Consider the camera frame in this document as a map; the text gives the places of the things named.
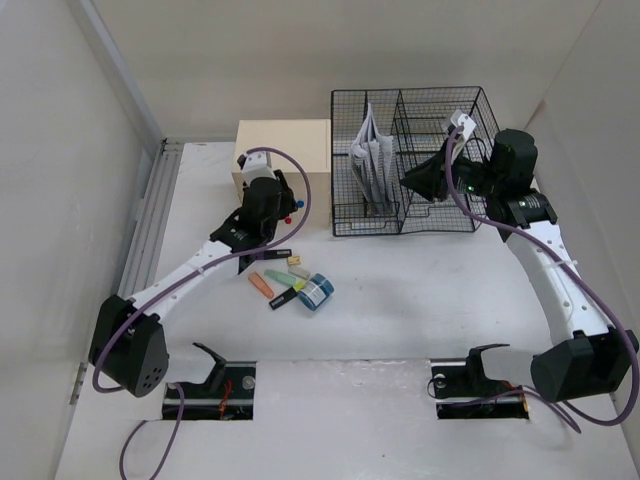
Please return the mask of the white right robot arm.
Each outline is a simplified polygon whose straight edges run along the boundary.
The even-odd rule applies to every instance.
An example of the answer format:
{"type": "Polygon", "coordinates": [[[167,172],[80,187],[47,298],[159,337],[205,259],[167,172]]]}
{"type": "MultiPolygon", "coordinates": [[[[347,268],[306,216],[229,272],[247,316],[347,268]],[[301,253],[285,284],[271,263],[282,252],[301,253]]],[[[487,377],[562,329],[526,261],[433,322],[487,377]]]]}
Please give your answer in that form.
{"type": "Polygon", "coordinates": [[[401,183],[428,200],[451,197],[465,215],[498,229],[525,271],[545,314],[552,346],[533,357],[530,376],[547,401],[612,393],[631,378],[628,404],[639,398],[638,340],[581,279],[563,245],[550,201],[532,185],[533,137],[506,129],[491,156],[474,162],[469,139],[452,127],[441,149],[401,183]]]}

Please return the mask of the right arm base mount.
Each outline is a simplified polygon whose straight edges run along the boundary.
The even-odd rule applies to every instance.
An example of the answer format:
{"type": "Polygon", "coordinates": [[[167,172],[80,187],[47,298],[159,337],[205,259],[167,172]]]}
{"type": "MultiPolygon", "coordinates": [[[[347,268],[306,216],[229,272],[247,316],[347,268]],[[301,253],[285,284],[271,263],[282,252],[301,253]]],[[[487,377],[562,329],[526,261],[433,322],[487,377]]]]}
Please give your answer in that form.
{"type": "Polygon", "coordinates": [[[497,398],[516,387],[506,380],[491,379],[485,373],[482,354],[502,347],[507,344],[473,347],[464,358],[430,360],[427,393],[435,400],[438,420],[529,419],[524,395],[497,398]]]}

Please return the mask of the cream wooden drawer cabinet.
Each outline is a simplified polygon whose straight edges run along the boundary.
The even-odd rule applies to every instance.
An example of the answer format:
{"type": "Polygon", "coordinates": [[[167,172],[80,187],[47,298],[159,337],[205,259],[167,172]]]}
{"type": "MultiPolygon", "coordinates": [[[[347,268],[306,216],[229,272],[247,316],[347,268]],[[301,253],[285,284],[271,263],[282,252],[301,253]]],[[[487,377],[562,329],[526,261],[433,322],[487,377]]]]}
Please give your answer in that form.
{"type": "Polygon", "coordinates": [[[273,147],[292,156],[304,169],[311,186],[312,201],[306,201],[300,172],[279,155],[271,156],[272,167],[283,172],[298,200],[310,207],[302,231],[327,229],[331,211],[331,121],[328,119],[242,120],[238,124],[231,175],[239,196],[242,176],[237,158],[253,147],[273,147]]]}

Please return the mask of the grey eraser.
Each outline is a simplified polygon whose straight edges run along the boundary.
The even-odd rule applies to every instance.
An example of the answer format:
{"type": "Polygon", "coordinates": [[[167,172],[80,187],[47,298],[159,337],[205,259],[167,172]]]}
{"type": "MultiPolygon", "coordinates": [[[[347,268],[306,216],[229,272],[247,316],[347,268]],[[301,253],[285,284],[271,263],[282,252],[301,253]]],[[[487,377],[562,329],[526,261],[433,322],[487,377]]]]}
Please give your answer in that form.
{"type": "Polygon", "coordinates": [[[294,275],[294,276],[299,277],[299,278],[304,279],[304,280],[308,280],[311,277],[311,273],[308,270],[306,270],[306,269],[304,269],[304,268],[302,268],[302,267],[300,267],[298,265],[289,266],[288,267],[288,272],[291,275],[294,275]]]}

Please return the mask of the blue tape roll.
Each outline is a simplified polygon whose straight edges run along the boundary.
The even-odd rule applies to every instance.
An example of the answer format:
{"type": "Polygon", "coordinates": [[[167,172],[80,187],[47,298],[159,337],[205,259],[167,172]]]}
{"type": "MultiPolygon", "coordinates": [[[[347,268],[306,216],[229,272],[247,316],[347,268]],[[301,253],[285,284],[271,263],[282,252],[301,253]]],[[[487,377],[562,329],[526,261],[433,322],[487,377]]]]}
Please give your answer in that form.
{"type": "Polygon", "coordinates": [[[314,274],[297,292],[297,298],[311,311],[316,311],[334,293],[331,281],[320,273],[314,274]]]}

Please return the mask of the white instruction booklet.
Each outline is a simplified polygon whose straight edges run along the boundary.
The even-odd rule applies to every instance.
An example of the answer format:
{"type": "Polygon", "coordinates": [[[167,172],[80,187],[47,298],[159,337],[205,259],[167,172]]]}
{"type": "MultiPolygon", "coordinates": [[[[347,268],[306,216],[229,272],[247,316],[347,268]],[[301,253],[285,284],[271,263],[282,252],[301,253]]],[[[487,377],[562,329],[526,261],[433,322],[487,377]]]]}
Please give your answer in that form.
{"type": "Polygon", "coordinates": [[[363,123],[349,147],[351,173],[364,199],[376,214],[391,208],[391,164],[394,137],[382,135],[377,127],[373,105],[367,104],[363,123]]]}

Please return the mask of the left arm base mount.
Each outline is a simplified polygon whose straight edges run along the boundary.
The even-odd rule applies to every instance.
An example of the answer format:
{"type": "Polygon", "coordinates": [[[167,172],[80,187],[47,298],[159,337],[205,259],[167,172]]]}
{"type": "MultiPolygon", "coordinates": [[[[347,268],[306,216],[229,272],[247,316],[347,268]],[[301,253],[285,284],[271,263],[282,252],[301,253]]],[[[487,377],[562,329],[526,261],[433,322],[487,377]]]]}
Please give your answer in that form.
{"type": "Polygon", "coordinates": [[[164,420],[250,421],[254,415],[257,364],[230,361],[202,343],[170,357],[164,378],[164,420]]]}

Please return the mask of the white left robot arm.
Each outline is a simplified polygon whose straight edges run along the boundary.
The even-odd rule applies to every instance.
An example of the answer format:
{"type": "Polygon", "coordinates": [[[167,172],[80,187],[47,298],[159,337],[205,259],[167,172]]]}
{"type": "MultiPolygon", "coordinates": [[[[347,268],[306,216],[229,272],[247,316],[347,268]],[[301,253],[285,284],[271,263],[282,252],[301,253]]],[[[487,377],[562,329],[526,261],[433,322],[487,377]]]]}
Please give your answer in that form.
{"type": "Polygon", "coordinates": [[[279,222],[298,209],[281,171],[261,167],[243,180],[241,206],[184,264],[143,291],[102,303],[89,350],[95,391],[141,398],[161,384],[189,383],[205,397],[221,390],[220,356],[197,340],[171,346],[167,333],[213,286],[279,246],[279,222]]]}

